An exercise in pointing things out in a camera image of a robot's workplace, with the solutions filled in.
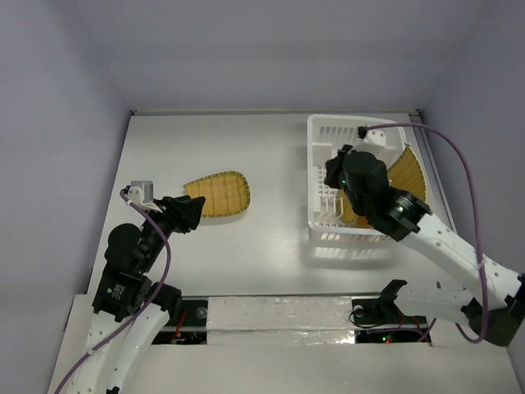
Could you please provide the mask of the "square yellow woven plate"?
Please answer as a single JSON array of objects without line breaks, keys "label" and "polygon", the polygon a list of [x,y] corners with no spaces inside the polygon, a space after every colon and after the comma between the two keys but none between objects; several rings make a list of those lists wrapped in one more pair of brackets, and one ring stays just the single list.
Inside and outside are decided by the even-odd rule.
[{"label": "square yellow woven plate", "polygon": [[403,153],[387,170],[390,185],[406,190],[423,202],[427,202],[427,183],[422,165],[410,144],[406,144]]}]

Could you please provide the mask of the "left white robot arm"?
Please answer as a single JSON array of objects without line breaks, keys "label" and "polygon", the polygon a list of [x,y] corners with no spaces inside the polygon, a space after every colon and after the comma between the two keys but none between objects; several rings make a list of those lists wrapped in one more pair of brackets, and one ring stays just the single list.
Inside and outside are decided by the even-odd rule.
[{"label": "left white robot arm", "polygon": [[144,199],[135,186],[121,190],[120,197],[145,221],[110,232],[84,353],[56,393],[128,392],[147,347],[183,315],[180,289],[166,283],[172,259],[168,238],[197,228],[206,199]]}]

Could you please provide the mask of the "rounded square orange woven plate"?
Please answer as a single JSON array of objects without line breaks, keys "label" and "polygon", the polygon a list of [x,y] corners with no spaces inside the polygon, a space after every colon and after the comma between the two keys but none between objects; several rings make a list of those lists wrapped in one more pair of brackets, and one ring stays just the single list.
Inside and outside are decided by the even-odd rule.
[{"label": "rounded square orange woven plate", "polygon": [[353,222],[354,227],[359,229],[370,229],[372,230],[374,226],[367,220],[364,216],[357,216]]}]

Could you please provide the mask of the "round woven bamboo plate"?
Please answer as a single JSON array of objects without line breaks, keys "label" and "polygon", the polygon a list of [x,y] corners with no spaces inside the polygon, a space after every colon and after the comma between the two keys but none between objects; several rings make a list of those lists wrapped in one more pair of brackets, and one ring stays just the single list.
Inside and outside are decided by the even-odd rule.
[{"label": "round woven bamboo plate", "polygon": [[344,223],[344,224],[347,224],[347,225],[350,225],[352,227],[356,227],[358,225],[358,219],[359,219],[359,215],[357,215],[350,202],[349,202],[349,199],[348,197],[346,196],[346,194],[344,192],[341,192],[340,193],[340,199],[341,199],[341,203],[342,203],[342,208],[341,208],[341,218],[340,220]]}]

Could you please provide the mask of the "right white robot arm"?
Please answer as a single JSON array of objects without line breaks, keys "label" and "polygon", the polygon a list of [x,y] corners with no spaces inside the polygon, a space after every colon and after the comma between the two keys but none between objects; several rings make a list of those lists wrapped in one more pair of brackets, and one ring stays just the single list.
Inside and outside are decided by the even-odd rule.
[{"label": "right white robot arm", "polygon": [[418,295],[404,279],[390,281],[362,308],[362,316],[395,322],[422,315],[469,327],[472,342],[507,347],[524,321],[524,276],[486,257],[451,231],[416,195],[389,182],[386,165],[369,152],[344,145],[326,161],[325,185],[341,190],[368,224],[429,259],[460,285]]}]

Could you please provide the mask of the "fan-shaped woven bamboo plate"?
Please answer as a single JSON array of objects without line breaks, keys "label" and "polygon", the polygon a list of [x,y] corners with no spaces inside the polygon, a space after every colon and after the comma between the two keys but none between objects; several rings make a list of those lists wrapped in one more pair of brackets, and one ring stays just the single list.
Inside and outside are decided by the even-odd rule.
[{"label": "fan-shaped woven bamboo plate", "polygon": [[251,203],[249,183],[237,171],[216,172],[184,185],[191,198],[204,197],[203,218],[225,218],[246,211]]}]

